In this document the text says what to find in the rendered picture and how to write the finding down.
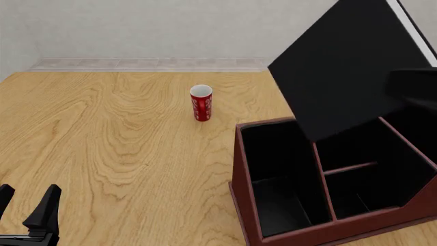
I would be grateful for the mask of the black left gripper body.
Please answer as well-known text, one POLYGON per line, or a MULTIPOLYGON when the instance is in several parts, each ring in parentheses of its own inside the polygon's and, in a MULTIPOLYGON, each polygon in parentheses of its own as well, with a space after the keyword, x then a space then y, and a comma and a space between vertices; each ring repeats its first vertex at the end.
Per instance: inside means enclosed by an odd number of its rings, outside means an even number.
POLYGON ((0 246, 57 246, 59 237, 53 233, 0 234, 0 246))

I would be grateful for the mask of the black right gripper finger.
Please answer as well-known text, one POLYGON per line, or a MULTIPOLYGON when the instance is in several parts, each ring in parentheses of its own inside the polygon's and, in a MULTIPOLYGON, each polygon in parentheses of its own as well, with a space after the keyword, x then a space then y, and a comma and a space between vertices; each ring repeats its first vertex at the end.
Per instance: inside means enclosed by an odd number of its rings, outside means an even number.
POLYGON ((386 80, 386 94, 437 111, 437 67, 390 71, 386 80))

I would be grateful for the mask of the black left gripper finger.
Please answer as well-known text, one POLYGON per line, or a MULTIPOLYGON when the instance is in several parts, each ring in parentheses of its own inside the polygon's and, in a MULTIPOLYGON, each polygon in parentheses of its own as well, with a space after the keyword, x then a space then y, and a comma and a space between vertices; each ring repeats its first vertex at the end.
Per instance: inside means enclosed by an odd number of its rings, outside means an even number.
POLYGON ((52 184, 45 192, 34 211, 23 221, 29 235, 59 234, 58 210, 61 188, 52 184))
POLYGON ((14 196, 15 189, 8 184, 0 186, 0 219, 14 196))

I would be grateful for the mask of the black book with white pages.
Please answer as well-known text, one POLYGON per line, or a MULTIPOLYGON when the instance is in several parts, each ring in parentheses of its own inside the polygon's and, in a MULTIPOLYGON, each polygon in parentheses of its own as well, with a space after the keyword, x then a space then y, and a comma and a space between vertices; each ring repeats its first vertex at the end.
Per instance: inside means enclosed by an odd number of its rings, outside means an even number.
POLYGON ((320 141, 401 109, 387 75, 428 67, 437 53, 400 0, 337 0, 268 69, 307 139, 320 141))

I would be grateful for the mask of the red-brown desk caddy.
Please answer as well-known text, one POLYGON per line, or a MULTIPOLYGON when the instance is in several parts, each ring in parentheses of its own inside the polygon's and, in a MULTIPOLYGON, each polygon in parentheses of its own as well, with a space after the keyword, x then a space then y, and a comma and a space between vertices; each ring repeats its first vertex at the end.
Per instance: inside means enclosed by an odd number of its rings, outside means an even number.
POLYGON ((229 184, 248 246, 335 246, 437 219, 437 163, 379 118, 310 141, 239 124, 229 184))

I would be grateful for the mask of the red mug with white pattern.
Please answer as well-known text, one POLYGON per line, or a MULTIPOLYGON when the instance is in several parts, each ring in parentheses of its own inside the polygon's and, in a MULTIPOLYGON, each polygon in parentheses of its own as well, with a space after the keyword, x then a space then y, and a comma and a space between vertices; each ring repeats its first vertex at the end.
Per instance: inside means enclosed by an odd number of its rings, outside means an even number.
POLYGON ((212 116, 212 92, 209 85, 194 85, 190 89, 194 116, 200 122, 205 122, 212 116))

